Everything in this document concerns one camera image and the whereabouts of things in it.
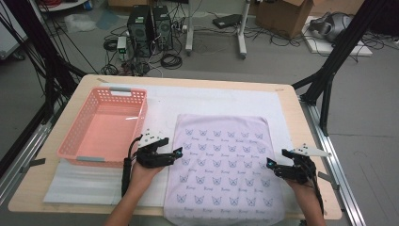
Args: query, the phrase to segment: tiled floor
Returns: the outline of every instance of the tiled floor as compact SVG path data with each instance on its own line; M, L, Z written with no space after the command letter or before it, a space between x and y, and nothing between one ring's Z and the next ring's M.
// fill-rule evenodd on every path
M97 21L101 9L88 14ZM211 26L211 19L198 23ZM71 34L73 41L96 69L104 65L103 37L109 30L126 24L119 18L108 30ZM238 55L236 37L215 33L195 35L195 52L181 52L183 66L176 71L162 70L163 77L260 83L294 82L315 73L326 58L310 54L305 43L280 47L269 36L247 39L247 59ZM65 37L72 64L84 71L92 69ZM399 224L399 50L385 47L372 50L372 57L348 58L336 75L331 98L328 130L346 177L367 225ZM161 76L156 70L148 76ZM0 62L1 132L0 157L22 132L43 102L40 85L28 60ZM17 214L0 208L2 225L82 225L99 224L103 215ZM347 225L345 220L328 225Z

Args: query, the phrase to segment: pink plastic basket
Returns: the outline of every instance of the pink plastic basket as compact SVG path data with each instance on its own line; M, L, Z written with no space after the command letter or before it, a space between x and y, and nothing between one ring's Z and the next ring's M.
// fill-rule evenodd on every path
M59 147L74 165L122 168L147 113L147 91L93 88Z

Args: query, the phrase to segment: computer tower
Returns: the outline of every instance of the computer tower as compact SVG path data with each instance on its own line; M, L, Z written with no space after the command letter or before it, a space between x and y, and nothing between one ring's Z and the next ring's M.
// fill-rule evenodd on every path
M153 23L155 26L155 38L158 50L173 49L171 20L167 6L155 6L152 8Z
M151 43L154 40L151 8L148 5L135 5L127 21L135 57L150 57Z

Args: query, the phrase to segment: lavender cloth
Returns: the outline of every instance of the lavender cloth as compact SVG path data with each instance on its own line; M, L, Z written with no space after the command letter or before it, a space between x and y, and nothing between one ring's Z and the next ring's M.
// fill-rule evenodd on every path
M272 225L284 218L267 120L179 115L164 216L176 225Z

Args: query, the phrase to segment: black pole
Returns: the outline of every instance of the black pole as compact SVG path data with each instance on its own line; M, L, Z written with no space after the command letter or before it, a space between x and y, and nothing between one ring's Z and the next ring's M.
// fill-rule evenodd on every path
M387 2L388 0L365 0L352 22L338 39L322 68L317 73L293 84L294 89L311 84L308 90L301 95L301 100L308 105L316 105L317 99L324 93L320 127L325 136L328 136L327 118L334 76Z

